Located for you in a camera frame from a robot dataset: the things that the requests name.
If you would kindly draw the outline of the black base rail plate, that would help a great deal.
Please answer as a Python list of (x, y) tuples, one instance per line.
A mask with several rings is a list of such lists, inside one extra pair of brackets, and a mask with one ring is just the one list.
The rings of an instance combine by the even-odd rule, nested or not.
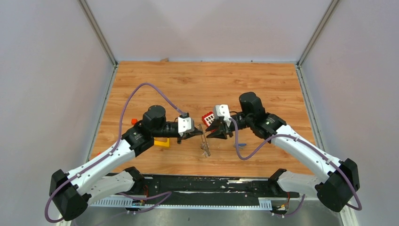
[(295, 192), (284, 192), (268, 178), (209, 177), (145, 174), (138, 188), (132, 188), (127, 195), (161, 197), (146, 201), (156, 204), (172, 194), (162, 204), (183, 205), (257, 205), (260, 199), (277, 198), (286, 202), (288, 198), (299, 198)]

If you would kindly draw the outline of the yellow triangular toy block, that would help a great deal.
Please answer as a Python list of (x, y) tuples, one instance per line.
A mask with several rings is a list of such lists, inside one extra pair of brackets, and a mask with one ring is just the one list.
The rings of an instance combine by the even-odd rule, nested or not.
[(163, 140), (154, 140), (154, 145), (155, 146), (160, 146), (160, 147), (166, 147), (169, 148), (170, 147), (170, 138), (165, 138)]

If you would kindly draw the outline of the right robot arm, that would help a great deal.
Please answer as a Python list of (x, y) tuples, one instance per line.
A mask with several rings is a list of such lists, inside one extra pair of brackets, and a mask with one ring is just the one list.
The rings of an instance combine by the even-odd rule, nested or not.
[(254, 92), (239, 96), (241, 111), (233, 113), (228, 105), (215, 105), (214, 120), (206, 129), (208, 138), (238, 142), (239, 130), (250, 129), (263, 142), (247, 157), (236, 148), (237, 156), (245, 161), (252, 158), (265, 144), (273, 144), (289, 153), (306, 166), (313, 176), (279, 169), (271, 177), (269, 191), (274, 196), (296, 192), (317, 197), (328, 209), (340, 212), (345, 206), (361, 211), (363, 206), (357, 194), (360, 188), (357, 163), (348, 158), (341, 160), (321, 150), (299, 135), (285, 120), (269, 113)]

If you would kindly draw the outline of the red window toy block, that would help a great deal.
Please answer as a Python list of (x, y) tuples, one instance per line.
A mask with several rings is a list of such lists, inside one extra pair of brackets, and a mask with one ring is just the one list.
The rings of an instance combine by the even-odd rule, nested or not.
[(202, 122), (209, 127), (215, 119), (213, 112), (208, 112), (201, 117)]

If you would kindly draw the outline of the grey metal keyring disc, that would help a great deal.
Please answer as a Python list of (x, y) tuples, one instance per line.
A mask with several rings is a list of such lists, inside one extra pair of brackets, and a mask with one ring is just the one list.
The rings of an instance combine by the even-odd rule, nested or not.
[(198, 124), (198, 129), (202, 132), (200, 147), (204, 151), (203, 155), (205, 157), (210, 157), (211, 153), (210, 153), (210, 149), (209, 149), (209, 144), (206, 140), (206, 131), (203, 129), (201, 124)]

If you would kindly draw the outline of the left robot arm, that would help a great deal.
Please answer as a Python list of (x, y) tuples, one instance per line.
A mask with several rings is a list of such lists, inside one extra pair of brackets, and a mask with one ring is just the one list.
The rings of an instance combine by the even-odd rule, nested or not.
[(49, 196), (65, 221), (81, 215), (89, 205), (107, 196), (130, 191), (140, 194), (144, 189), (143, 176), (134, 167), (107, 177), (117, 166), (138, 157), (154, 146), (156, 138), (182, 140), (203, 135), (195, 127), (188, 113), (181, 114), (176, 121), (167, 121), (166, 110), (153, 105), (143, 118), (128, 129), (110, 148), (83, 165), (64, 172), (61, 169), (51, 176)]

